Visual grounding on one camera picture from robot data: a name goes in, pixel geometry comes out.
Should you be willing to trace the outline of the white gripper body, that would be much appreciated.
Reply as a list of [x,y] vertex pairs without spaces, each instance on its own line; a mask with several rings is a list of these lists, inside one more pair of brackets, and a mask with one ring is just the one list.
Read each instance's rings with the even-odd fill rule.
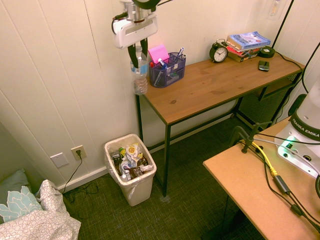
[[119,49],[127,48],[158,31],[157,15],[152,13],[143,22],[134,23],[130,20],[120,20],[113,23],[113,43]]

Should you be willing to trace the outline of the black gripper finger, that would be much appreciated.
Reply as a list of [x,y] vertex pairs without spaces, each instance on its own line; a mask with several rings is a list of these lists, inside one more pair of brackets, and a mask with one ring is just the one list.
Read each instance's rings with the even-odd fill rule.
[[148,56],[148,39],[144,38],[140,41],[140,46],[142,47],[141,57],[143,60],[147,59]]
[[127,50],[128,50],[128,54],[130,56],[130,60],[131,60],[131,62],[133,64],[133,66],[135,68],[138,68],[139,67],[139,61],[138,61],[137,55],[136,55],[136,45],[132,44],[132,45],[128,46]]

